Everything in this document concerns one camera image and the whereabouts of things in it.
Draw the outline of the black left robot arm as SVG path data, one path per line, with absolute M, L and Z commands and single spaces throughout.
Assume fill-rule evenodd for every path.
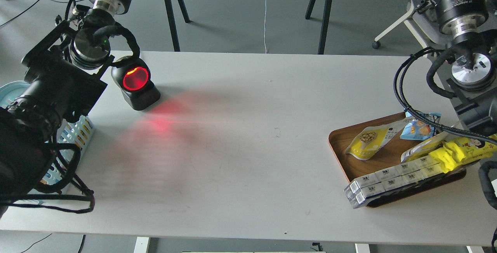
M 22 60 L 30 86 L 1 109 L 1 214 L 8 207 L 37 208 L 26 200 L 88 202 L 80 210 L 49 209 L 83 214 L 94 210 L 95 198 L 76 175 L 82 151 L 59 143 L 63 120 L 87 116 L 111 76 L 134 110 L 160 99 L 151 72 L 140 58 L 135 36 L 117 23 L 132 0 L 90 0 L 92 7 L 74 7 Z

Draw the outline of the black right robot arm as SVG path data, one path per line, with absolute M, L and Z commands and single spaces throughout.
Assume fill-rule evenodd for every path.
M 426 81 L 437 95 L 450 99 L 462 129 L 435 125 L 442 132 L 496 145 L 496 30 L 479 31 L 490 11 L 488 0 L 410 0 L 416 13 L 433 11 L 438 32 L 451 37 L 444 50 L 426 47 L 411 55 L 394 76 L 397 100 L 414 117 L 426 118 L 403 94 L 403 78 L 421 55 L 436 53 Z

